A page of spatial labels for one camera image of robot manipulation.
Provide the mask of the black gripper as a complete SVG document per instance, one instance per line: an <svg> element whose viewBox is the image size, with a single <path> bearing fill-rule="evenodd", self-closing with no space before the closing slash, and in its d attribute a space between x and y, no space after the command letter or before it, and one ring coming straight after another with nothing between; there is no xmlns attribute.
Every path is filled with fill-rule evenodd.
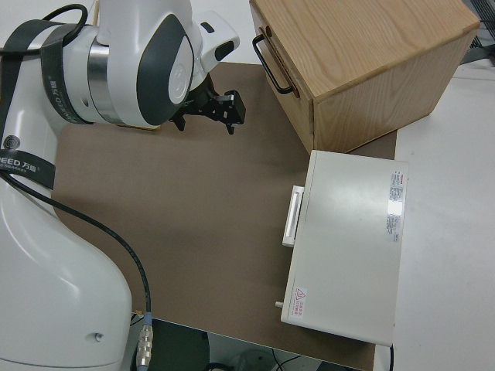
<svg viewBox="0 0 495 371"><path fill-rule="evenodd" d="M235 127L244 123L246 114L244 102L236 90L229 90L224 95L219 95L211 83L200 84L191 90L181 110L182 113L178 112L169 119L169 122L172 122L180 132L185 131L184 114L222 121L228 134L233 134Z"/></svg>

